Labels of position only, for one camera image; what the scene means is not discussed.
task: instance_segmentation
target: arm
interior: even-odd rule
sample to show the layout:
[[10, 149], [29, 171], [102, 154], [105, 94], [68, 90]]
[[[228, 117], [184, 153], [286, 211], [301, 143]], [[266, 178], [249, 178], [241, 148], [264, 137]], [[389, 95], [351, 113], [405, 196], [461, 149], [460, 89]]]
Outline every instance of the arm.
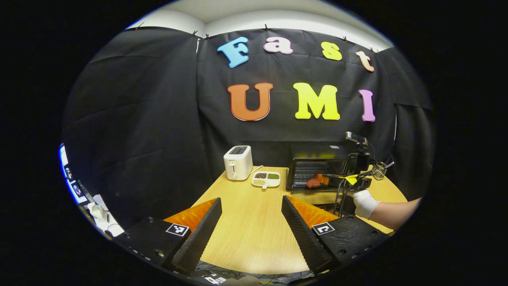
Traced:
[[388, 228], [400, 228], [415, 212], [421, 198], [406, 203], [384, 203], [374, 200], [368, 190], [352, 192], [355, 214]]

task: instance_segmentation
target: table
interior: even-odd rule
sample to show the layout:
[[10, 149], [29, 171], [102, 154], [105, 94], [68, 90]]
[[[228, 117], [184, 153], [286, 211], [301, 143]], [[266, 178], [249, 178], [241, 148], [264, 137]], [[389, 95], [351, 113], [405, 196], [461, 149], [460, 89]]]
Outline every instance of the table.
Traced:
[[[285, 274], [308, 271], [302, 252], [281, 212], [282, 197], [293, 196], [310, 204], [335, 201], [335, 192], [307, 192], [291, 195], [286, 190], [284, 167], [261, 167], [257, 171], [280, 173], [280, 185], [263, 190], [251, 184], [253, 174], [244, 181], [231, 181], [224, 172], [194, 203], [199, 205], [220, 197], [222, 216], [201, 256], [201, 260], [222, 268], [257, 274]], [[406, 202], [397, 187], [384, 178], [372, 179], [369, 188], [374, 199]], [[392, 230], [365, 220], [384, 233]]]

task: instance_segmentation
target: black curtain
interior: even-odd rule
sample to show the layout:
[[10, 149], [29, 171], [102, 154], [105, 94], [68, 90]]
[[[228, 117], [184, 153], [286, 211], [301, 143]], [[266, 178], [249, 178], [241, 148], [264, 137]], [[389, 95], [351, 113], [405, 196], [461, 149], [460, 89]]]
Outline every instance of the black curtain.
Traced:
[[429, 187], [436, 148], [436, 112], [425, 84], [397, 48], [379, 52], [378, 59], [397, 112], [391, 158], [395, 164], [387, 177], [410, 201], [422, 197]]
[[189, 208], [212, 183], [196, 48], [197, 37], [170, 28], [123, 31], [86, 65], [66, 103], [71, 169], [125, 229]]
[[[245, 45], [249, 59], [230, 68], [228, 58], [217, 48], [242, 36], [248, 39]], [[288, 39], [294, 52], [266, 51], [263, 46], [269, 37]], [[322, 53], [322, 42], [338, 45], [342, 59], [327, 59]], [[358, 51], [370, 57], [374, 72], [364, 68], [355, 54]], [[211, 176], [217, 178], [225, 170], [223, 155], [232, 146], [250, 145], [254, 165], [289, 167], [289, 146], [293, 143], [341, 145], [354, 150], [355, 144], [345, 140], [346, 131], [367, 137], [375, 148], [377, 160], [388, 158], [394, 145], [395, 105], [391, 84], [379, 65], [378, 54], [370, 49], [337, 37], [301, 30], [245, 30], [201, 40], [197, 97]], [[246, 107], [256, 110], [259, 96], [254, 85], [261, 82], [273, 84], [268, 115], [258, 121], [235, 118], [228, 87], [248, 85]], [[340, 119], [325, 120], [322, 115], [297, 119], [298, 91], [293, 88], [297, 82], [308, 83], [317, 95], [324, 85], [335, 86]], [[374, 122], [362, 120], [364, 107], [360, 89], [373, 92]]]

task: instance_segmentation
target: screen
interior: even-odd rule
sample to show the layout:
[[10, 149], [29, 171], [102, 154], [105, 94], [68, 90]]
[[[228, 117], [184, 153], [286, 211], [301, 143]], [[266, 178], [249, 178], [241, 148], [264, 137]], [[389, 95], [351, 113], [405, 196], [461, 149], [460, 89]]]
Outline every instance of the screen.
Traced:
[[78, 182], [74, 178], [72, 174], [71, 167], [69, 166], [69, 161], [67, 159], [67, 154], [65, 152], [64, 144], [60, 144], [60, 161], [63, 172], [63, 177], [66, 180], [67, 186], [69, 187], [69, 191], [71, 192], [74, 200], [77, 204], [87, 202], [88, 200], [85, 197], [83, 190], [79, 187]]
[[247, 150], [247, 146], [236, 147], [231, 152], [229, 152], [229, 154], [238, 155], [238, 154], [242, 154], [245, 150]]

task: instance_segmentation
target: computer monitor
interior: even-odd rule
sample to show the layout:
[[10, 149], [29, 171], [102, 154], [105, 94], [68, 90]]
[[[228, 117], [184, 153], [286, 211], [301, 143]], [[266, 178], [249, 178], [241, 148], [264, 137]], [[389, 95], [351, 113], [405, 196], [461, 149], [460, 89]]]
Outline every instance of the computer monitor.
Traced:
[[60, 144], [59, 153], [63, 177], [66, 180], [67, 186], [69, 187], [69, 191], [71, 192], [74, 201], [77, 204], [87, 203], [88, 200], [85, 197], [85, 193], [79, 186], [78, 182], [76, 181], [76, 178], [74, 178], [74, 174], [72, 174], [71, 167], [69, 166], [69, 161], [67, 159], [67, 154], [65, 152], [65, 146], [63, 143]]

